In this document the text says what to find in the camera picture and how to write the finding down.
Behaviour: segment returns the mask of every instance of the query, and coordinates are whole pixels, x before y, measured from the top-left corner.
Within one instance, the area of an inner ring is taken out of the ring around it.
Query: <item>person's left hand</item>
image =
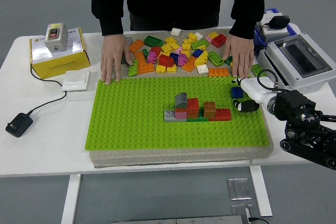
[[[223,60],[232,55],[232,75],[241,78],[248,77],[254,59],[253,39],[244,39],[229,34],[225,42]]]

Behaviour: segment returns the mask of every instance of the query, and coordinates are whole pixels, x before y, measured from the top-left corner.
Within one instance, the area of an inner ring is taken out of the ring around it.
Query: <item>person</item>
[[[101,81],[109,85],[113,64],[116,81],[121,76],[124,53],[129,65],[132,57],[123,35],[121,18],[124,0],[91,0],[91,11],[99,19],[103,35]],[[130,29],[198,30],[218,26],[221,0],[127,0]],[[254,58],[254,28],[264,15],[264,0],[234,0],[231,18],[235,20],[225,42],[223,59],[233,56],[233,76],[247,77]]]

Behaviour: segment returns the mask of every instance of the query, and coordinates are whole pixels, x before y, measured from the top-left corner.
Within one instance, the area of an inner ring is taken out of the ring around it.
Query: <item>person's right hand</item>
[[[106,85],[111,83],[113,63],[116,75],[116,81],[121,76],[121,57],[124,52],[126,61],[129,65],[133,65],[132,56],[129,52],[129,46],[126,38],[122,34],[104,36],[103,47],[101,51],[100,70],[101,81]]]

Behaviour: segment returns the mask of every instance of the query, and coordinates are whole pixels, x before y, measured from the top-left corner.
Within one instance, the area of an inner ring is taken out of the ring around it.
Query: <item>hand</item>
[[[241,78],[248,77],[254,59],[253,40],[229,34],[225,42],[223,60],[226,60],[230,55],[232,55],[233,59],[233,77],[237,77],[237,74]]]
[[[121,57],[124,52],[126,61],[133,65],[132,56],[126,38],[122,34],[104,36],[101,51],[100,70],[101,81],[109,85],[112,79],[113,63],[115,68],[116,81],[120,80]]]

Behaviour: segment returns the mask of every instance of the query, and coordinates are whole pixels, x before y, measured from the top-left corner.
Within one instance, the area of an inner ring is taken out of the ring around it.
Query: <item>white lego brick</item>
[[[202,39],[204,36],[202,34],[200,34],[199,32],[194,33],[197,37],[197,41],[199,41],[200,39]]]
[[[171,31],[171,33],[170,33],[170,35],[178,37],[180,35],[180,32],[181,32],[181,29],[173,28],[172,31]]]
[[[209,73],[207,65],[199,65],[199,66],[197,66],[197,71],[198,71],[199,74]]]

